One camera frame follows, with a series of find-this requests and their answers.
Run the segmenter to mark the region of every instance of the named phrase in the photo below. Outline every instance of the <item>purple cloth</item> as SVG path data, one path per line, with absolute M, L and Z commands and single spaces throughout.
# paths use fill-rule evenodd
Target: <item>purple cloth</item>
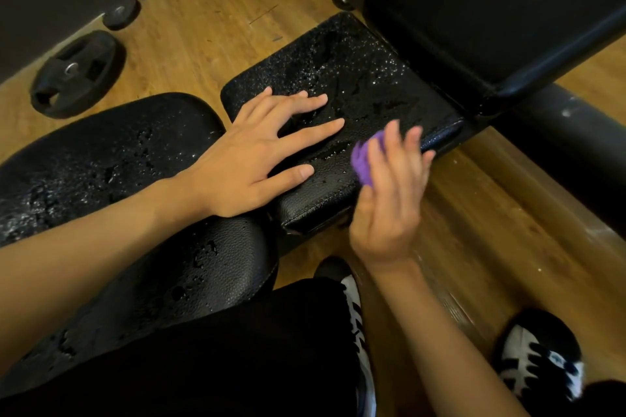
M 371 138 L 377 138 L 380 143 L 380 148 L 383 152 L 385 152 L 385 144 L 384 144 L 384 131 L 379 130 L 376 132 Z M 367 158 L 367 142 L 361 144 L 361 142 L 357 142 L 354 146 L 354 150 L 352 151 L 352 155 L 350 156 L 350 163 L 352 164 L 352 169 L 356 173 L 356 176 L 361 182 L 361 185 L 369 185 L 372 184 L 372 176 L 369 173 L 369 159 Z

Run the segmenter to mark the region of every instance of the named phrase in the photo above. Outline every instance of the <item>floor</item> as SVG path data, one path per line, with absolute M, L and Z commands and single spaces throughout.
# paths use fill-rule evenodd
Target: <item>floor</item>
M 336 11 L 330 0 L 145 0 L 137 21 L 117 34 L 128 50 L 124 72 L 84 115 L 184 91 L 206 100 L 228 125 L 219 100 L 224 84 Z M 99 27 L 97 20 L 79 34 Z M 0 161 L 70 122 L 29 105 L 27 88 L 43 59 L 0 85 Z M 625 66 L 622 39 L 559 82 L 626 124 Z M 587 382 L 626 381 L 626 243 L 495 130 L 436 162 L 423 217 L 415 258 L 485 354 L 509 318 L 538 306 L 574 330 Z M 329 254 L 357 271 L 380 415 L 427 413 L 401 331 L 352 255 L 345 229 L 332 227 L 281 258 L 276 286 L 310 277 Z

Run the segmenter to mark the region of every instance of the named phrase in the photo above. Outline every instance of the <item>weight bench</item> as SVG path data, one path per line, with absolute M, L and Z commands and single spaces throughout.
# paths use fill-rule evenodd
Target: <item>weight bench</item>
M 224 86 L 231 119 L 266 86 L 327 93 L 287 134 L 346 119 L 333 138 L 277 170 L 316 174 L 266 208 L 210 218 L 124 271 L 59 332 L 0 380 L 0 396 L 44 382 L 93 356 L 271 289 L 277 250 L 347 213 L 359 189 L 350 151 L 391 119 L 422 125 L 439 155 L 544 89 L 626 30 L 626 0 L 335 0 L 343 12 Z M 181 93 L 138 100 L 74 122 L 0 166 L 0 245 L 131 195 L 191 165 L 224 132 L 202 101 Z

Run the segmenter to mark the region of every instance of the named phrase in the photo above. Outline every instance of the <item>black and white sneaker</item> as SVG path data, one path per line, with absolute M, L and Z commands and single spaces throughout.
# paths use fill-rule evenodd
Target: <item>black and white sneaker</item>
M 506 328 L 493 366 L 533 417 L 567 410 L 582 394 L 583 363 L 572 331 L 543 310 L 528 309 Z
M 376 394 L 374 392 L 374 377 L 369 364 L 369 357 L 365 346 L 365 334 L 363 329 L 363 315 L 361 314 L 361 297 L 356 287 L 356 280 L 352 275 L 352 269 L 347 262 L 340 257 L 326 257 L 319 264 L 314 277 L 325 277 L 340 282 L 344 286 L 344 294 L 350 310 L 350 323 L 354 344 L 359 358 L 360 373 L 357 382 L 357 416 L 374 417 L 376 415 Z

